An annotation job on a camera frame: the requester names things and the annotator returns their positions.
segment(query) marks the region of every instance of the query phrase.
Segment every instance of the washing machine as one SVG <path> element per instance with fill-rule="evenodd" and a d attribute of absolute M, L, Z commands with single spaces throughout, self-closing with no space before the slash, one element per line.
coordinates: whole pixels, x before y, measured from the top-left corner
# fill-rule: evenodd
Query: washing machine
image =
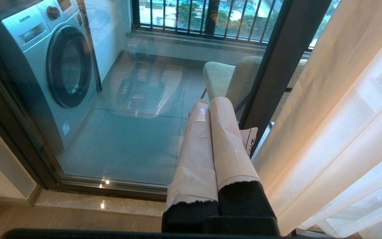
<path fill-rule="evenodd" d="M 0 53 L 52 149 L 65 150 L 96 97 L 85 22 L 75 0 L 23 1 L 0 13 Z"/>

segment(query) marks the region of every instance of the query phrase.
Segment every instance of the sliding glass door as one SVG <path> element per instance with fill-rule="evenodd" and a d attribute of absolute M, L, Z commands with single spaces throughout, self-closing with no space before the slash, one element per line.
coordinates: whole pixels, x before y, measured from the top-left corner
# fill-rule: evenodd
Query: sliding glass door
<path fill-rule="evenodd" d="M 266 128 L 329 3 L 0 3 L 0 135 L 46 189 L 165 200 L 193 104 Z"/>

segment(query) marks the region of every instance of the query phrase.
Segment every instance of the sticker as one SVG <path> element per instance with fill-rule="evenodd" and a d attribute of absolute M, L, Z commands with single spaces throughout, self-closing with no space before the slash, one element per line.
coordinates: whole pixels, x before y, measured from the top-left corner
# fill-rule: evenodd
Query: sticker
<path fill-rule="evenodd" d="M 65 120 L 65 121 L 61 124 L 61 129 L 63 130 L 64 136 L 66 136 L 67 133 L 70 131 L 69 122 L 68 122 L 67 120 Z"/>

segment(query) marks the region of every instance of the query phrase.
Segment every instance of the samsung logo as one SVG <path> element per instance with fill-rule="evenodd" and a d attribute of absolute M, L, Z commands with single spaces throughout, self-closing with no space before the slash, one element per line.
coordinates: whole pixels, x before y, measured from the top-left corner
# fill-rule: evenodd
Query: samsung logo
<path fill-rule="evenodd" d="M 25 21 L 25 20 L 27 20 L 27 19 L 29 19 L 29 18 L 30 18 L 30 15 L 27 15 L 26 17 L 20 19 L 19 21 L 22 22 L 22 21 Z"/>

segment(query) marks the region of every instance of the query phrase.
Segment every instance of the baseboard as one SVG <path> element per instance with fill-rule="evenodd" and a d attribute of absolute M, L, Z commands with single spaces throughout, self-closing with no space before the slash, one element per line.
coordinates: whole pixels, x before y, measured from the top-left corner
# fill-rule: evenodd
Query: baseboard
<path fill-rule="evenodd" d="M 33 207 L 41 195 L 42 188 L 36 185 L 35 189 L 31 192 L 29 197 L 26 198 L 13 198 L 13 197 L 0 197 L 0 204 L 24 204 Z"/>

